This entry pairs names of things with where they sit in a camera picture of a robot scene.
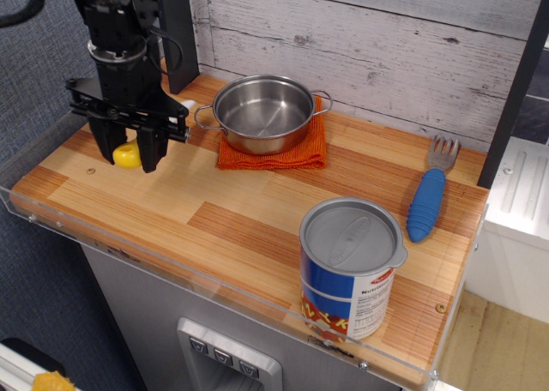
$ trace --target blue rubber grip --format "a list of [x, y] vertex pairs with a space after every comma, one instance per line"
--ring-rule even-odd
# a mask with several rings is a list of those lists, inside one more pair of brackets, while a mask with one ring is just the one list
[[438, 168], [431, 168], [421, 178], [421, 183], [418, 190], [415, 191], [412, 204], [410, 204], [406, 221], [406, 229], [412, 242], [422, 241], [435, 226], [443, 200], [445, 184], [446, 176]]

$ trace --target can lid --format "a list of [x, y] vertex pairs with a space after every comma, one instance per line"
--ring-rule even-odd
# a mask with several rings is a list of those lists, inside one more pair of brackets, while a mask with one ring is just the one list
[[404, 263], [402, 231], [386, 209], [360, 198], [334, 198], [304, 218], [300, 239], [307, 255], [339, 274], [374, 274]]

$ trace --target pot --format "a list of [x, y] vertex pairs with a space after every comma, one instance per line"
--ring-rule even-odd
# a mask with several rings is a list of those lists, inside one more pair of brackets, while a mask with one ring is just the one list
[[[329, 107], [315, 112], [313, 93], [323, 93]], [[195, 111], [196, 124], [220, 129], [229, 145], [243, 153], [284, 153], [305, 138], [311, 119], [332, 109], [334, 101], [322, 90], [310, 91], [285, 76], [253, 75], [233, 81], [215, 96], [212, 105]], [[220, 126], [205, 126], [198, 112], [213, 108]]]

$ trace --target pot handle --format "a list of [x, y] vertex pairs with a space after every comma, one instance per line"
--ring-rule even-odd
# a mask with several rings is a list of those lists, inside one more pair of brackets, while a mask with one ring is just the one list
[[202, 125], [200, 123], [200, 121], [198, 121], [198, 112], [200, 110], [205, 110], [206, 108], [211, 108], [212, 106], [211, 105], [205, 105], [205, 106], [201, 106], [200, 108], [197, 108], [196, 111], [195, 111], [195, 122], [196, 122], [196, 125], [198, 125], [200, 128], [203, 128], [203, 129], [221, 129], [225, 135], [226, 135], [226, 129], [223, 128], [223, 127], [208, 127], [206, 125]]
[[313, 116], [318, 115], [318, 114], [324, 114], [324, 112], [328, 112], [329, 110], [332, 109], [332, 105], [334, 104], [334, 100], [332, 99], [332, 97], [330, 96], [329, 93], [327, 93], [326, 91], [323, 91], [322, 89], [317, 89], [315, 91], [311, 91], [311, 93], [323, 93], [324, 95], [326, 95], [326, 97], [328, 97], [327, 99], [329, 99], [328, 108], [326, 108], [325, 110], [321, 110], [319, 112], [315, 112], [314, 114], [312, 114]]

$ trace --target control panel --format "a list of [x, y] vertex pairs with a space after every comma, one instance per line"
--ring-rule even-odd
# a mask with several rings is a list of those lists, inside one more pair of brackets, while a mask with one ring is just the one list
[[282, 367], [273, 358], [187, 318], [179, 343], [194, 391], [282, 391]]

